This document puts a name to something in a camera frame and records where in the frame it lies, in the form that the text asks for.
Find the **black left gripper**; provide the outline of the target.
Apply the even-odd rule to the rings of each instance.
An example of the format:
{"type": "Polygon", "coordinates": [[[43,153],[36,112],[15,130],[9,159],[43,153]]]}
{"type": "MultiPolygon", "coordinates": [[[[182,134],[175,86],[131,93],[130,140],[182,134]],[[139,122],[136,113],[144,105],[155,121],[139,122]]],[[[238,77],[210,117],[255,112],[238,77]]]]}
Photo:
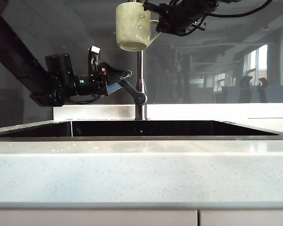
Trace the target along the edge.
{"type": "Polygon", "coordinates": [[[131,77],[132,71],[111,68],[106,62],[92,63],[92,93],[109,96],[122,89],[119,81],[131,77]]]}

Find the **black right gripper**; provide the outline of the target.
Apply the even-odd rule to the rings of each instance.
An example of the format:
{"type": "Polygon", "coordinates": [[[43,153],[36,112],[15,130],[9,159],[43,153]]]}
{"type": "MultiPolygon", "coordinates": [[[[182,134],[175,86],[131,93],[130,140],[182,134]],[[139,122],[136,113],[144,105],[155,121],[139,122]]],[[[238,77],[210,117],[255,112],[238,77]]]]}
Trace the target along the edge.
{"type": "Polygon", "coordinates": [[[145,11],[159,14],[157,32],[177,36],[186,36],[197,29],[201,31],[206,29],[206,24],[203,22],[205,6],[204,3],[159,3],[155,5],[147,0],[143,3],[145,11]]]}

